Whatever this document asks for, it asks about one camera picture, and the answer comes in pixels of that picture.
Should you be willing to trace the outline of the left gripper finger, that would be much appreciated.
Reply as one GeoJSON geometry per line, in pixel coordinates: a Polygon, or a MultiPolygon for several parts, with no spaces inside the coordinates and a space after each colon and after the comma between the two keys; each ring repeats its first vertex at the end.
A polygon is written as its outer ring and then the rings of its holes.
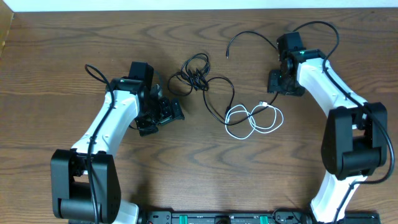
{"type": "Polygon", "coordinates": [[[180,102],[178,98],[174,98],[171,101],[171,107],[172,107],[172,119],[173,120],[184,120],[185,116],[183,114],[182,108],[180,106],[180,102]]]}
{"type": "Polygon", "coordinates": [[[150,134],[155,134],[159,132],[159,129],[156,125],[139,125],[138,126],[139,135],[141,137],[148,136],[150,134]]]}

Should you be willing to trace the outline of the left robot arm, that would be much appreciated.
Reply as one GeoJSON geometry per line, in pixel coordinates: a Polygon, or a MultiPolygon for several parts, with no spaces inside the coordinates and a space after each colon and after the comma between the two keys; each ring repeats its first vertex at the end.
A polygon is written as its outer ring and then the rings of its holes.
{"type": "Polygon", "coordinates": [[[128,76],[111,81],[90,64],[85,70],[106,85],[104,103],[85,134],[51,158],[53,214],[69,223],[140,223],[139,206],[121,198],[114,158],[131,123],[144,137],[184,114],[152,83],[148,63],[132,62],[128,76]]]}

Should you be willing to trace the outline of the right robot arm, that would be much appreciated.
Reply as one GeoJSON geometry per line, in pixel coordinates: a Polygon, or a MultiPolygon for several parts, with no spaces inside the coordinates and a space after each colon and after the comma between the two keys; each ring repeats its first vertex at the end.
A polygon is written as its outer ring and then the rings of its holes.
{"type": "Polygon", "coordinates": [[[280,68],[271,70],[269,93],[309,92],[326,115],[321,155],[326,169],[310,202],[313,223],[338,223],[356,189],[387,160],[387,110],[369,103],[336,74],[326,55],[306,49],[298,32],[277,39],[280,68]]]}

